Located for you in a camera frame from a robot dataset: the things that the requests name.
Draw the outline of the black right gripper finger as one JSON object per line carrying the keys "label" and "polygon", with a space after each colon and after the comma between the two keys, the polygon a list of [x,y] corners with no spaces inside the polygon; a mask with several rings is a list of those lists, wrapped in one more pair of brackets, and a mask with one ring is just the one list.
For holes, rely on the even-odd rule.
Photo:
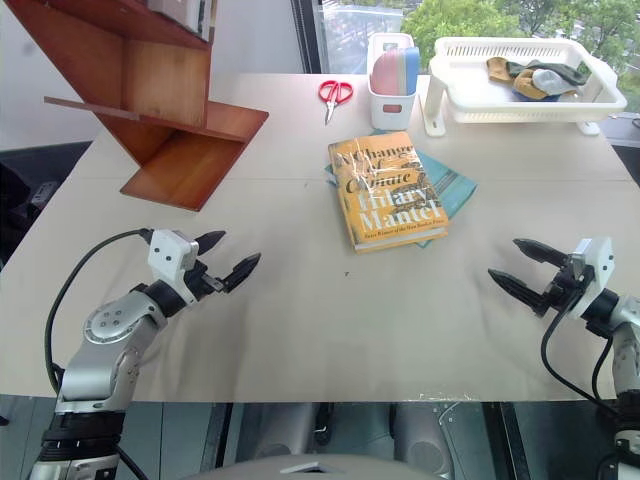
{"label": "black right gripper finger", "polygon": [[495,269],[489,269],[488,274],[499,287],[528,306],[537,316],[543,316],[547,312],[549,303],[546,297],[530,289],[523,281]]}
{"label": "black right gripper finger", "polygon": [[513,243],[527,257],[539,263],[549,263],[557,268],[563,268],[569,258],[568,254],[537,240],[516,238]]}

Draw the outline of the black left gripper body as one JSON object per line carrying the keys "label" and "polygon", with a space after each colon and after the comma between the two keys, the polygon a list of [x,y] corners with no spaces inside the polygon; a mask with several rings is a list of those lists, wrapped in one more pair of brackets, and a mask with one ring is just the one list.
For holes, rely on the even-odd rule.
{"label": "black left gripper body", "polygon": [[207,270],[208,267],[204,263],[196,260],[194,266],[186,271],[183,276],[187,289],[197,301],[213,293],[222,292],[225,289],[222,280],[211,277]]}

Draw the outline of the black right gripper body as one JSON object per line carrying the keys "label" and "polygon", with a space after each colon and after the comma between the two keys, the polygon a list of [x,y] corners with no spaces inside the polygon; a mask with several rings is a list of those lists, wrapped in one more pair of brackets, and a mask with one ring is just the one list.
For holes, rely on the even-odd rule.
{"label": "black right gripper body", "polygon": [[570,305],[575,294],[581,295],[583,280],[584,259],[580,255],[568,255],[547,287],[550,306],[560,312]]}

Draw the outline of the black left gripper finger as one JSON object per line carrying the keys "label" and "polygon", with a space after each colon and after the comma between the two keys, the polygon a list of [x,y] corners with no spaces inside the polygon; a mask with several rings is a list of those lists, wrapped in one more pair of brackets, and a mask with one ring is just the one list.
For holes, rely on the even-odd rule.
{"label": "black left gripper finger", "polygon": [[243,283],[256,268],[260,259],[261,254],[257,252],[242,259],[238,264],[236,264],[231,273],[222,280],[223,291],[225,293],[230,293]]}
{"label": "black left gripper finger", "polygon": [[204,233],[195,239],[198,245],[197,255],[202,256],[212,250],[225,236],[224,230],[216,230]]}

